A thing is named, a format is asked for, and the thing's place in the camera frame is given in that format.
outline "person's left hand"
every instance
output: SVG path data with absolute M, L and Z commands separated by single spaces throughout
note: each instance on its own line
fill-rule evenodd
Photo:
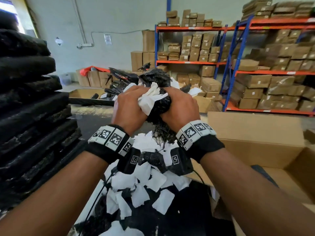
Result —
M 126 92 L 119 94 L 115 101 L 112 124 L 122 127 L 129 136 L 132 136 L 148 117 L 139 107 L 138 98 L 149 89 L 132 86 Z

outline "forearm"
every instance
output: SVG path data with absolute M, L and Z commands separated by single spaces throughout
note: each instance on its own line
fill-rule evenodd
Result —
M 83 152 L 0 220 L 6 236 L 67 235 L 108 164 Z
M 315 214 L 226 149 L 200 161 L 246 235 L 315 235 Z

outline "wristband with fiducial markers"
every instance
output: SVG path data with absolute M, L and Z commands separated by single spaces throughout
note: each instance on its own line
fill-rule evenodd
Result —
M 110 124 L 100 127 L 88 143 L 86 151 L 111 164 L 128 153 L 134 140 L 122 127 Z
M 187 156 L 198 163 L 208 152 L 224 148 L 224 144 L 216 137 L 216 132 L 201 120 L 191 121 L 176 134 L 180 145 L 187 151 Z

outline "person's left arm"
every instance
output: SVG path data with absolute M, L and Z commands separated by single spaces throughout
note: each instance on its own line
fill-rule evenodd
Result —
M 115 102 L 112 124 L 122 127 L 129 136 L 147 118 L 138 106 L 138 98 L 147 91 L 133 86 Z M 0 220 L 1 235 L 67 235 L 114 160 L 112 155 L 102 159 L 84 151 Z

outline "cardboard box flap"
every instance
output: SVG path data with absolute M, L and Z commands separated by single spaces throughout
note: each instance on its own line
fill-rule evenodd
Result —
M 219 139 L 304 146 L 299 118 L 211 112 L 208 123 Z

